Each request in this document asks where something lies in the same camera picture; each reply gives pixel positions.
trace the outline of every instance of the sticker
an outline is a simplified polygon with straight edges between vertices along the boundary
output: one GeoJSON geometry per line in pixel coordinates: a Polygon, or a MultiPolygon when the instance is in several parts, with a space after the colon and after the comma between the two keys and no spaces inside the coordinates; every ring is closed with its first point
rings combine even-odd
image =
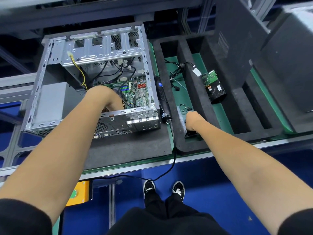
{"type": "Polygon", "coordinates": [[[202,73],[198,70],[198,68],[195,68],[193,70],[194,74],[196,74],[198,77],[200,77],[202,75],[202,73]]]}

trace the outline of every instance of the black sneaker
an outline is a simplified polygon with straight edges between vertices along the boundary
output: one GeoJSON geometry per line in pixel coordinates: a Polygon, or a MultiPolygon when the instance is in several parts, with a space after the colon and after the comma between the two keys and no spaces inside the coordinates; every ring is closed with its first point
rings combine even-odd
{"type": "Polygon", "coordinates": [[[185,197],[185,186],[181,181],[175,182],[173,186],[173,193],[179,194],[180,197],[182,198],[182,201],[184,200],[185,197]]]}
{"type": "Polygon", "coordinates": [[[147,192],[149,190],[154,190],[155,191],[156,190],[156,186],[154,185],[153,181],[146,180],[144,182],[144,184],[143,184],[143,193],[144,193],[145,197],[146,197],[147,192]]]}

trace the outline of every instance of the hand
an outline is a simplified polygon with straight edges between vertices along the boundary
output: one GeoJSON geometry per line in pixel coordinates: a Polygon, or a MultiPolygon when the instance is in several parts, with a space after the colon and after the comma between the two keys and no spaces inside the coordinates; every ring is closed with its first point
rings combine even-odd
{"type": "Polygon", "coordinates": [[[103,105],[110,111],[123,110],[123,101],[112,89],[106,86],[95,86],[89,89],[86,97],[92,98],[93,101],[103,105]]]}
{"type": "Polygon", "coordinates": [[[186,128],[189,131],[196,131],[194,127],[204,122],[205,119],[196,111],[189,111],[186,114],[186,128]]]}

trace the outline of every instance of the white shoelace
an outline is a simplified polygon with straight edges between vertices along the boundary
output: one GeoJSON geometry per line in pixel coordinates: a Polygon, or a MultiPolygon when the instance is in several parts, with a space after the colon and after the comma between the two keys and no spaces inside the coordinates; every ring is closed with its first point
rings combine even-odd
{"type": "Polygon", "coordinates": [[[174,191],[174,189],[172,189],[173,190],[173,193],[176,193],[176,194],[179,194],[180,196],[182,196],[182,192],[180,191],[180,189],[176,189],[176,191],[174,191]]]}
{"type": "Polygon", "coordinates": [[[148,189],[146,189],[146,192],[148,192],[148,190],[151,190],[151,189],[153,189],[153,188],[148,188],[148,189]]]}

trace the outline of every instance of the left arm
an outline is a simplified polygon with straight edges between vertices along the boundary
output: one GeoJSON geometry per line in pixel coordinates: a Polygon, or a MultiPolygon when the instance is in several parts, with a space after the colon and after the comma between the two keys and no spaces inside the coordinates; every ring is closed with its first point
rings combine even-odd
{"type": "Polygon", "coordinates": [[[29,203],[44,211],[54,224],[83,171],[104,107],[122,110],[122,99],[105,86],[88,90],[83,100],[7,179],[0,199],[29,203]]]}

